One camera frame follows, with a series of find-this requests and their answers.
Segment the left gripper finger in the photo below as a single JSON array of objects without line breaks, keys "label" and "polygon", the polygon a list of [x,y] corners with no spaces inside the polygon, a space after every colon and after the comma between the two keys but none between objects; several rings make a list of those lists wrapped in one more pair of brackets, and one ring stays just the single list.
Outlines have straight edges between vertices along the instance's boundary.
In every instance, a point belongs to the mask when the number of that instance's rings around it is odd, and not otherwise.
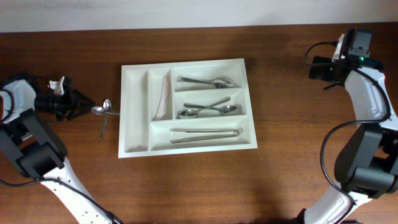
[{"label": "left gripper finger", "polygon": [[74,97],[75,97],[75,103],[77,106],[80,108],[83,107],[92,107],[95,105],[95,102],[91,100],[89,97],[85,96],[78,90],[73,91]]},{"label": "left gripper finger", "polygon": [[83,116],[85,114],[88,114],[91,111],[91,106],[82,106],[80,108],[73,108],[68,111],[68,113],[65,115],[65,118],[70,121],[75,118],[78,118],[80,116]]}]

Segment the small steel teaspoon sideways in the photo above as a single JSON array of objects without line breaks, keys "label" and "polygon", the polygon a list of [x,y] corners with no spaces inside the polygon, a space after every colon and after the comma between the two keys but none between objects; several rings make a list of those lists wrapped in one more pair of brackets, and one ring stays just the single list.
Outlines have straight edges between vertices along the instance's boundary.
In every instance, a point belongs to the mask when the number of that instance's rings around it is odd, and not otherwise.
[{"label": "small steel teaspoon sideways", "polygon": [[120,115],[120,112],[116,112],[116,111],[107,111],[104,108],[100,107],[100,106],[94,106],[91,108],[91,112],[96,114],[96,115],[104,115],[104,114],[113,114],[113,115]]}]

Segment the small steel teaspoon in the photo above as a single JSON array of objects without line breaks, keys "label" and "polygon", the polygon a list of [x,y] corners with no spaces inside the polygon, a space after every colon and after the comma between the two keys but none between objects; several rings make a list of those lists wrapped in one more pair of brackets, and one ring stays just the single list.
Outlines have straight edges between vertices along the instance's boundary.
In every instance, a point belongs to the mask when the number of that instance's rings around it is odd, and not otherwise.
[{"label": "small steel teaspoon", "polygon": [[101,134],[100,134],[101,140],[104,138],[106,123],[108,120],[108,112],[111,110],[111,108],[112,108],[111,101],[109,99],[105,99],[105,101],[103,102],[103,110],[104,110],[105,117],[104,117],[103,126],[102,126],[102,130],[101,130]]}]

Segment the steel fork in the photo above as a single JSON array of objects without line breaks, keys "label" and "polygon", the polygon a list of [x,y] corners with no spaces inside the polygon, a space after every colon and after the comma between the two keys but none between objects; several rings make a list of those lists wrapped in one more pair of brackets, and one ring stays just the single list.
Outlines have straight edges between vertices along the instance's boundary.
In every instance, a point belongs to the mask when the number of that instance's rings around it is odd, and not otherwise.
[{"label": "steel fork", "polygon": [[196,80],[196,79],[192,79],[192,78],[180,77],[177,79],[177,82],[213,85],[216,88],[234,88],[234,83],[226,83],[224,81],[220,81],[220,82],[219,81],[204,81],[204,80]]},{"label": "steel fork", "polygon": [[197,80],[193,78],[187,78],[187,77],[182,77],[179,76],[177,77],[177,82],[187,82],[187,83],[197,83],[197,84],[206,84],[206,85],[212,85],[215,88],[221,89],[221,88],[234,88],[235,84],[231,83],[230,81],[224,79],[224,78],[214,78],[212,80]]}]

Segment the steel serrated tongs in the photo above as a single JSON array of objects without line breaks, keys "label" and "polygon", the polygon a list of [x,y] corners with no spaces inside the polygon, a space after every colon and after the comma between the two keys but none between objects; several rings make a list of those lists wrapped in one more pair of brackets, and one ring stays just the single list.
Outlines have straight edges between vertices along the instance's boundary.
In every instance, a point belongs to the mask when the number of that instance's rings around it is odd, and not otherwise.
[{"label": "steel serrated tongs", "polygon": [[188,128],[173,128],[170,129],[173,133],[199,133],[199,136],[190,136],[180,139],[172,139],[170,143],[178,144],[185,142],[207,141],[213,139],[232,138],[240,135],[238,129],[188,129]]}]

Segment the large steel spoon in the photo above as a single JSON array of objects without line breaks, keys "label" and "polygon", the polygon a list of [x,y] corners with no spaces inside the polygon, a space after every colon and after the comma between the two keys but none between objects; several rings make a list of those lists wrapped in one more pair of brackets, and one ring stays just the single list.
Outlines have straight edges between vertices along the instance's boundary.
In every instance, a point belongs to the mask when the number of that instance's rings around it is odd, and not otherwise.
[{"label": "large steel spoon", "polygon": [[231,100],[231,98],[229,96],[227,96],[227,97],[224,97],[224,98],[220,99],[217,102],[214,102],[214,103],[212,103],[210,105],[204,106],[204,107],[202,107],[200,109],[197,109],[197,110],[191,109],[191,108],[181,110],[178,113],[178,118],[180,118],[180,119],[196,118],[200,111],[209,109],[209,108],[211,108],[213,106],[217,106],[217,105],[220,105],[222,103],[226,103],[226,102],[228,102],[230,100]]},{"label": "large steel spoon", "polygon": [[[204,108],[204,106],[202,106],[202,105],[196,105],[196,104],[191,104],[191,103],[184,103],[183,105],[186,108],[195,108],[195,109]],[[239,112],[239,108],[235,105],[226,105],[226,106],[222,106],[219,108],[211,107],[211,108],[209,108],[209,110],[217,111],[222,116],[236,115]]]}]

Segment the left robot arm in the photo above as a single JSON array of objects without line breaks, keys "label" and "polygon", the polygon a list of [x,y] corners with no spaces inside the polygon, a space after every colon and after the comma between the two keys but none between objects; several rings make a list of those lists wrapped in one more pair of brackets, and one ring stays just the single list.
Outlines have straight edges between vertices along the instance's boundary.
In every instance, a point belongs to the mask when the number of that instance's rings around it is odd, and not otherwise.
[{"label": "left robot arm", "polygon": [[72,80],[49,81],[42,90],[39,77],[18,73],[1,82],[1,153],[30,185],[42,184],[64,204],[78,223],[121,223],[86,190],[74,173],[68,151],[38,117],[55,115],[57,121],[87,114],[95,102],[72,88]]}]

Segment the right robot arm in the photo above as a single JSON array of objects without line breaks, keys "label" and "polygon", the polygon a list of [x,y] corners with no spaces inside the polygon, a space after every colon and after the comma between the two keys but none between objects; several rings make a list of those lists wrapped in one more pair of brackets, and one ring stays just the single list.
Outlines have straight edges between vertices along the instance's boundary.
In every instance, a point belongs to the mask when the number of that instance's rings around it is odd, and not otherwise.
[{"label": "right robot arm", "polygon": [[[295,223],[345,223],[361,205],[397,191],[397,114],[385,87],[382,62],[371,59],[373,32],[348,29],[331,42],[331,58],[316,56],[308,77],[342,86],[349,93],[356,119],[334,127],[320,149],[321,170],[330,188],[311,207],[303,209]],[[353,126],[356,131],[338,154],[334,178],[325,168],[325,148],[337,130]]]}]

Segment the white plastic cutlery tray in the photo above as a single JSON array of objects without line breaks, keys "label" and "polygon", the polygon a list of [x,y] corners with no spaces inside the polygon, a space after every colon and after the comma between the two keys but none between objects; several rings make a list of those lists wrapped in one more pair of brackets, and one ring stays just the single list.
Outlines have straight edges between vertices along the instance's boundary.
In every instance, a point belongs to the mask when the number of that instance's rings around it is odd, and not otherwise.
[{"label": "white plastic cutlery tray", "polygon": [[122,66],[120,158],[255,148],[243,59]]}]

